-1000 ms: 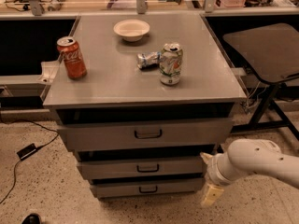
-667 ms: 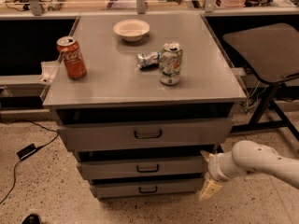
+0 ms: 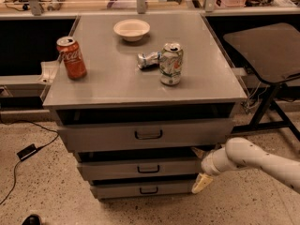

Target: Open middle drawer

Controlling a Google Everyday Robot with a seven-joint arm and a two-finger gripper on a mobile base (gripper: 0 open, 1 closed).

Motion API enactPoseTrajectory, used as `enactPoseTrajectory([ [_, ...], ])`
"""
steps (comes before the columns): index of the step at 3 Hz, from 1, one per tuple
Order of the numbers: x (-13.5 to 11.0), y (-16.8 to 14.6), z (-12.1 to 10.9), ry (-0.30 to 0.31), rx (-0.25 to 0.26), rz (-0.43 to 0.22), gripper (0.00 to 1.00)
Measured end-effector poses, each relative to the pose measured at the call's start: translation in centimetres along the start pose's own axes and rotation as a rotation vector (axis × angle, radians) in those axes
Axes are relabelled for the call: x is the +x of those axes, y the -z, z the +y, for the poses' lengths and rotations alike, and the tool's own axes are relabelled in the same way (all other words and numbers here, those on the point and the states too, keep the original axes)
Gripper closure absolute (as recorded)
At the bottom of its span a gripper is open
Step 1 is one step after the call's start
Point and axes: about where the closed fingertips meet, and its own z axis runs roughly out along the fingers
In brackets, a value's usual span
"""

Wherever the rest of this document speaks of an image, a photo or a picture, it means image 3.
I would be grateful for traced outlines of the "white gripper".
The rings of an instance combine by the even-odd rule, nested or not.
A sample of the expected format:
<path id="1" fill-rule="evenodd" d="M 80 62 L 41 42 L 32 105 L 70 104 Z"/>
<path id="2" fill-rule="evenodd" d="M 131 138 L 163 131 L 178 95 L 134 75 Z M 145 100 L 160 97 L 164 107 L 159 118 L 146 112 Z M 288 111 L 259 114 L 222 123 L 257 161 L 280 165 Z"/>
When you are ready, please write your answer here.
<path id="1" fill-rule="evenodd" d="M 204 190 L 208 185 L 213 182 L 212 176 L 220 175 L 226 171 L 230 171 L 233 168 L 233 163 L 227 157 L 224 148 L 218 150 L 212 150 L 206 154 L 200 148 L 192 147 L 191 150 L 198 158 L 202 158 L 202 171 L 199 173 L 191 192 L 197 194 Z"/>

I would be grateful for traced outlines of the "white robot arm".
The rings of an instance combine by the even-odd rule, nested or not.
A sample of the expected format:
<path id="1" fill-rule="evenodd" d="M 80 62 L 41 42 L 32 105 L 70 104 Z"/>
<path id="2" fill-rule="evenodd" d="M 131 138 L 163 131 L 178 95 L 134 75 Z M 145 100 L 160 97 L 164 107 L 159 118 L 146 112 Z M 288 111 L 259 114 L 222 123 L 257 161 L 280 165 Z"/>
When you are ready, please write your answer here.
<path id="1" fill-rule="evenodd" d="M 245 138 L 231 138 L 221 148 L 210 152 L 196 147 L 192 150 L 201 165 L 201 171 L 191 189 L 194 194 L 206 188 L 214 176 L 245 168 L 259 169 L 300 193 L 300 162 L 268 153 Z"/>

